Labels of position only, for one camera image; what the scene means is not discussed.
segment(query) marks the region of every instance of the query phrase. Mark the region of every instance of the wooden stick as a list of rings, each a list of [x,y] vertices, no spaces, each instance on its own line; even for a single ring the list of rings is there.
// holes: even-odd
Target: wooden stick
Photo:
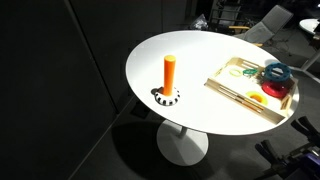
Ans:
[[[176,57],[167,55],[164,57],[164,87],[163,95],[171,96],[173,89],[173,76],[176,64]]]

